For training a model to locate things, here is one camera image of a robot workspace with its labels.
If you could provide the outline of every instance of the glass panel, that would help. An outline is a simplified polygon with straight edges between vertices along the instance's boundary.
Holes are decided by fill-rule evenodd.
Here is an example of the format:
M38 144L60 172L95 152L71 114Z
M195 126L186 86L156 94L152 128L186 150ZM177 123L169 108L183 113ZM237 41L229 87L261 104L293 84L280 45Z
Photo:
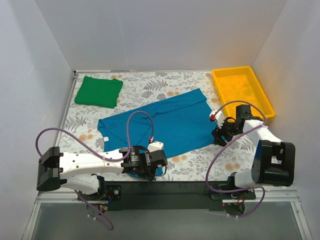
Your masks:
M247 210L256 203L246 203ZM290 202L263 202L248 217L235 220L207 210L110 211L114 230L87 217L81 203L42 203L33 240L201 239L300 240Z

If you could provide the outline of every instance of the red connector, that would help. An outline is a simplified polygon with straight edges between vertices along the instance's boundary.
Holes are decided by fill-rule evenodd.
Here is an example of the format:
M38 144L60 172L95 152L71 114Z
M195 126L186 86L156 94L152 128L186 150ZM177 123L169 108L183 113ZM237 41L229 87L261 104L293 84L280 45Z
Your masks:
M212 114L212 115L210 116L210 122L214 122L215 120L216 120L216 117L215 117L215 115Z

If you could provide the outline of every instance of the black bracket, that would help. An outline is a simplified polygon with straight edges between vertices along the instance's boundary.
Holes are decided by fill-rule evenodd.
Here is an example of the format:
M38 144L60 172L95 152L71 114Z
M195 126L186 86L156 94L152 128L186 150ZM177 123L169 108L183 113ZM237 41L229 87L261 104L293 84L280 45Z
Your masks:
M230 178L232 178L232 176L228 177L227 182L212 182L210 184L210 186L213 187L214 189L223 190L223 191L237 189L237 187L231 187L231 185L229 183ZM245 199L247 199L247 200L256 199L255 191L249 191L249 190L234 192L232 194L231 193L211 192L211 199L212 200L226 200L226 199L232 200L234 198L238 198L238 197L242 196L243 194L245 194Z
M50 147L38 162L38 177L36 189L40 192L54 191L60 188L60 173L63 171L60 166L60 152L58 146Z
M227 117L221 128L217 125L211 132L214 137L213 144L224 147L227 145L226 142L230 142L233 136L243 133L243 128L246 120L259 120L262 119L258 116L251 114L251 107L247 104L241 104L235 108L236 119L233 117Z
M112 198L112 202L117 202L121 200L122 186L120 184L110 185L108 184L108 182L105 182L104 189L105 189L104 193L97 192L91 195L86 195L83 192L79 191L79 194L87 201L108 201L109 197Z
M260 140L251 175L257 184L289 187L294 181L296 147L291 142ZM280 163L272 163L273 156Z

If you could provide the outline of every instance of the cable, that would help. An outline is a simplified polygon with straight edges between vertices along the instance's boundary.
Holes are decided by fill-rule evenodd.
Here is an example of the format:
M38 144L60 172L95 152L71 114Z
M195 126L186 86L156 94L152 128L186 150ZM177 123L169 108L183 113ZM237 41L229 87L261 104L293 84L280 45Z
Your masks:
M101 199L104 199L105 196L106 196L106 193L105 193L101 198L97 199L96 201L101 200Z
M139 150L150 153L150 150L145 146L137 145L136 147L139 148Z
M256 107L255 105L253 105L252 103L248 102L248 101L243 101L243 100L234 100L234 101L229 101L225 104L223 104L216 112L215 112L215 115L217 115L218 112L220 112L225 106L229 105L229 104L232 104L232 103L245 103L245 104L248 104L250 106L252 106L253 108L255 108L262 116L263 116L263 124L262 125L259 125L259 126L256 126L238 136L236 136L235 138L233 138L230 142L228 142L223 148L220 149L220 151L214 156L213 160L211 161L207 171L206 171L206 174L205 174L205 183L207 185L207 187L213 191L213 192L216 192L216 193L221 193L221 194L229 194L229 193L236 193L236 192L242 192L242 191L248 191L250 190L251 188L250 187L247 187L247 188L239 188L239 189L235 189L235 190L218 190L218 189L214 189L212 186L210 186L209 184L209 173L210 173L210 170L212 168L212 166L214 165L215 161L218 159L218 157L222 154L222 152L224 150L226 150L231 144L233 144L235 141L237 141L239 138L253 132L254 130L257 130L261 127L263 127L266 123L267 123L267 118L266 116L264 115L264 113L258 108ZM241 216L239 216L239 218L241 217L245 217L245 216L248 216L250 215L251 213L253 213L259 206L260 204L262 203L264 197L265 197L265 189L262 187L262 186L258 186L258 187L255 187L254 189L258 189L258 188L261 188L263 190L263 194L262 194L262 197L261 197L261 200L260 202L248 213L245 213Z
M165 166L165 170L164 170L164 173L163 174L161 174L161 175L155 175L156 177L162 177L162 176L164 176L164 175L166 175L166 173L167 173L167 166Z
M78 210L75 210L76 212L78 212L81 215L87 216L87 217L91 217L93 220L98 220L98 222L102 223L107 229L109 229L109 226L106 224L105 221L101 220L99 217L96 217L95 215L92 214L86 214L84 212L80 212Z
M162 177L162 176L166 175L166 173L167 173L167 169L168 169L168 168L167 168L167 166L165 166L164 173L163 173L163 174L161 174L161 175L151 174L151 173L150 173L150 169L149 169L148 173L149 173L149 175L150 175L150 176Z
M84 199L83 196L81 196L81 194L77 191L74 190L74 192L78 195L78 197L85 203L87 204L89 207L93 208L94 210L96 210L98 213L100 213L109 223L109 225L103 221L102 219L100 219L99 217L94 217L93 219L97 219L100 223L102 223L107 229L109 229L110 231L112 231L115 226L113 224L113 222L111 221L111 219L102 211L100 211L98 208L96 208L95 206L93 206L91 203L89 203L87 200Z
M229 121L228 121L229 119L232 119L234 122L236 121L232 116L228 116L228 117L225 119L225 121L229 122Z
M209 191L209 192L206 191L206 188L207 188L207 186L204 186L204 189L203 189L204 193L205 193L205 194L211 194L211 191Z
M122 157L122 158L119 158L119 159L111 159L111 158L107 158L107 157L104 157L102 155L100 155L99 153L97 153L95 150L93 150L91 147L89 147L87 144L85 144L84 142L82 142L79 138L77 138L75 135L73 135L72 133L64 130L64 129L61 129L61 128L58 128L58 127L49 127L49 128L46 128L44 130L42 130L38 136L36 137L35 139L35 149L36 151L38 152L38 154L40 155L40 157L42 156L40 150L39 150L39 145L38 145L38 142L39 142L39 138L40 136L47 132L47 131L51 131L51 130L56 130L56 131L61 131L67 135L69 135L70 137L72 137L74 140L76 140L78 143L80 143L82 146L84 146L86 149L88 149L91 153L93 153L94 155L96 155L98 158L100 159L103 159L105 161L109 161L109 162L118 162L118 161L122 161L124 159L126 159L129 154L130 154L130 151L131 151L131 142L130 142L130 135L129 135L129 123L130 123L130 120L131 118L133 117L133 115L135 114L145 114L149 117L150 121L151 121L151 129L152 129L152 132L151 132L151 136L150 138L153 138L154 137L154 121L152 120L152 117L146 113L145 111L135 111L133 113L131 113L131 115L129 116L127 122L126 122L126 139L127 139L127 142L128 142L128 152Z
M113 199L113 197L110 198L110 200L108 201L108 203L107 203L107 205L106 205L107 208L110 206L110 204L111 204L111 202L112 202L112 199Z
M240 200L241 200L241 196L239 197L238 201L236 201L236 202L231 202L231 204L237 205L237 204L240 202Z
M121 160L124 160L126 159L129 154L130 154L130 151L131 151L131 142L130 142L130 134L129 134L129 125L130 125L130 120L131 118L133 117L133 115L135 114L145 114L149 117L150 121L151 121L151 136L149 139L153 139L154 137L154 131L155 131L155 128L154 128L154 121L152 120L152 117L145 111L135 111L133 113L131 113L131 115L129 116L127 122L126 122L126 138L127 138L127 142L128 142L128 152L122 157L122 158L119 158L119 159L110 159L110 158L106 158L102 155L100 155L99 153L97 153L95 150L93 150L91 147L89 147L88 145L86 145L85 143L83 143L80 139L78 139L75 135L73 135L72 133L64 130L64 129L61 129L61 128L58 128L58 127L49 127L49 128L46 128L44 130L42 130L38 136L36 137L35 139L35 149L36 151L38 152L38 154L40 155L40 157L42 157L42 154L39 150L39 138L40 136L47 132L47 131L51 131L51 130L56 130L56 131L61 131L67 135L69 135L70 137L72 137L73 139L75 139L78 143L80 143L82 146L84 146L86 149L88 149L91 153L93 153L94 155L96 155L97 157L105 160L105 161L109 161L109 162L118 162L118 161L121 161ZM81 195L80 193L77 191L77 190L74 190L74 192L78 195L78 197L85 203L87 204L89 207L93 208L95 211L97 211L98 213L100 213L108 222L109 222L109 225L104 222L103 220L101 220L100 218L96 217L96 218L93 218L93 219L97 219L100 223L102 223L107 229L109 229L110 231L112 231L114 229L114 224L112 223L111 219L105 214L103 213L102 211L100 211L99 209L97 209L95 206L93 206L91 203L89 203L87 200L85 200Z
M230 195L229 195L229 194L226 194L227 198L228 198L228 199L231 199L231 200L240 200L240 199L241 199L241 196L242 196L242 195L240 195L240 196L234 197L234 196L232 196L232 195L233 195L232 193L231 193Z
M238 205L232 204L231 207L232 207L233 209L235 209L236 211L238 211L239 213L241 213L242 215L244 214L244 212L241 211L241 209L240 209L240 207L239 207Z
M240 202L240 203L237 202L237 204L243 204L245 202L245 200L246 200L246 194L244 194L242 202Z

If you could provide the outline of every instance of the black metal bar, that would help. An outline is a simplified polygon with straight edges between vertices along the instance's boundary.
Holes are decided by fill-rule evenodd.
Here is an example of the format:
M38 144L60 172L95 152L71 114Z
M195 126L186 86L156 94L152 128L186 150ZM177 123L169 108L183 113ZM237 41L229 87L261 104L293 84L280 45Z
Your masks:
M213 186L226 184L224 181L210 182ZM108 211L121 210L178 210L208 209L223 211L223 199L230 199L225 194L212 195L205 189L204 181L108 181L107 189L111 196L117 189L117 197ZM96 196L83 195L88 201ZM255 199L249 194L246 199Z

